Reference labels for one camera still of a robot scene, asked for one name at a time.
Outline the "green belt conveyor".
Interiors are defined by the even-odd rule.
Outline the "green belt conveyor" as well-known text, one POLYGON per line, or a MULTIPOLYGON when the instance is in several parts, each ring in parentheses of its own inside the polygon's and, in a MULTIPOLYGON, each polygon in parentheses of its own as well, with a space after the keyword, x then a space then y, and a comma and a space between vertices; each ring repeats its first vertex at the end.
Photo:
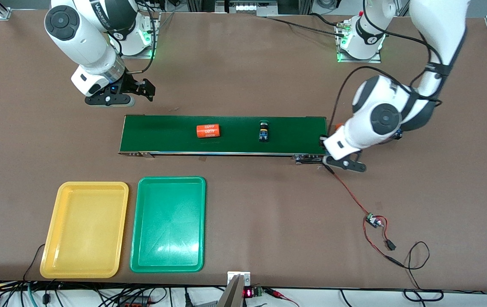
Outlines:
POLYGON ((324 155, 319 137, 325 117, 126 115, 119 154, 126 156, 324 155), (260 121, 269 122, 269 141, 259 142, 260 121), (197 138, 196 126, 219 124, 221 136, 197 138))

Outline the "small motor controller board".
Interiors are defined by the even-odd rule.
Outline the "small motor controller board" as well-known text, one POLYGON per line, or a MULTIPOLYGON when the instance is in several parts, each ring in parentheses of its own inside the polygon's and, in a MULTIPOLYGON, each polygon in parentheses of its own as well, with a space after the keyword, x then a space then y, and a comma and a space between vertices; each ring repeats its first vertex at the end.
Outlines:
POLYGON ((365 222, 377 229, 378 227, 384 228, 386 226, 386 221, 383 216, 373 214, 369 212, 365 217, 365 222))

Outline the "silver electronics box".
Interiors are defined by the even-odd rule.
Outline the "silver electronics box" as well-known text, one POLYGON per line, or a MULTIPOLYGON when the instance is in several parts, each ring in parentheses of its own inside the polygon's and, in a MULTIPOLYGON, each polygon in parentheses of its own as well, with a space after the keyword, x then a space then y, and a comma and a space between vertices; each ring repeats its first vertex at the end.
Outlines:
POLYGON ((216 12, 249 14, 256 16, 277 16, 277 0, 216 0, 216 12))

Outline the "green plastic tray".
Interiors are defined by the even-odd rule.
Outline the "green plastic tray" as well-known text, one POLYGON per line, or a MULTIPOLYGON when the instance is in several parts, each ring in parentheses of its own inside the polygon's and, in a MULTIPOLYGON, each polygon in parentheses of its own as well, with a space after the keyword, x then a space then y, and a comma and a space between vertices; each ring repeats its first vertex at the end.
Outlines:
POLYGON ((203 177, 143 177, 137 185, 130 270, 194 273, 204 266, 203 177))

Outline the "yellow plastic tray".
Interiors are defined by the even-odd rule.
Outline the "yellow plastic tray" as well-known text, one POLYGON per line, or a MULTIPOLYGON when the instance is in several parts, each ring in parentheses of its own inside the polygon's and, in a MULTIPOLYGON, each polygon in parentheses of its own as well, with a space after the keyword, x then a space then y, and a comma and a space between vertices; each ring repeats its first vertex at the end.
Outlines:
POLYGON ((119 269, 128 197, 124 182, 63 183, 56 195, 41 276, 113 277, 119 269))

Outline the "red clip lead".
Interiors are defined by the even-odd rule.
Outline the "red clip lead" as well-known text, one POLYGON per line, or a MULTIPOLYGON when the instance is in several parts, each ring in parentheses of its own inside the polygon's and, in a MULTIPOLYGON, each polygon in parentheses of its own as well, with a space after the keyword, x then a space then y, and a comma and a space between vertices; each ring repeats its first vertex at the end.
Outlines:
POLYGON ((300 305, 298 303, 296 303, 296 301, 291 300, 290 298, 286 297, 285 295, 283 295, 279 291, 274 290, 273 288, 263 287, 262 289, 267 295, 270 295, 270 296, 272 296, 276 299, 280 299, 282 301, 288 301, 288 302, 296 305, 296 307, 300 307, 300 305))

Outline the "orange power strip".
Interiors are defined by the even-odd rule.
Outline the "orange power strip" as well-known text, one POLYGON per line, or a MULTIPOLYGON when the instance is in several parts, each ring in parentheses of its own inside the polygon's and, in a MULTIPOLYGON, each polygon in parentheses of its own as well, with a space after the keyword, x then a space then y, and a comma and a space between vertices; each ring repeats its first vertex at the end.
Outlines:
POLYGON ((118 298, 118 307, 149 307, 150 297, 145 295, 123 295, 118 298))

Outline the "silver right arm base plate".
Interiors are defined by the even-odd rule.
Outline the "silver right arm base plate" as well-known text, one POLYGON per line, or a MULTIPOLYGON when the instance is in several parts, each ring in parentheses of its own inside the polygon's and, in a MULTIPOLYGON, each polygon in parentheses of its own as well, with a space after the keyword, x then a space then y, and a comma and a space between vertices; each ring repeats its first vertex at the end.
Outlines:
POLYGON ((128 29, 109 32, 109 41, 122 58, 154 58, 159 21, 137 13, 135 22, 128 29))

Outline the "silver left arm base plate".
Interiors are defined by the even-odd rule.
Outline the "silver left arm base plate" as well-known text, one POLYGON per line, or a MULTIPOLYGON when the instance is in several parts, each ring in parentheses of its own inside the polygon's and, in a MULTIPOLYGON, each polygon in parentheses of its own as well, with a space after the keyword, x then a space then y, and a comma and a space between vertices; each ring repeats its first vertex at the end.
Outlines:
POLYGON ((356 21, 352 19, 344 20, 335 26, 335 33, 341 34, 341 37, 336 38, 337 61, 379 64, 380 49, 385 34, 370 35, 365 32, 363 38, 358 34, 355 26, 356 21))

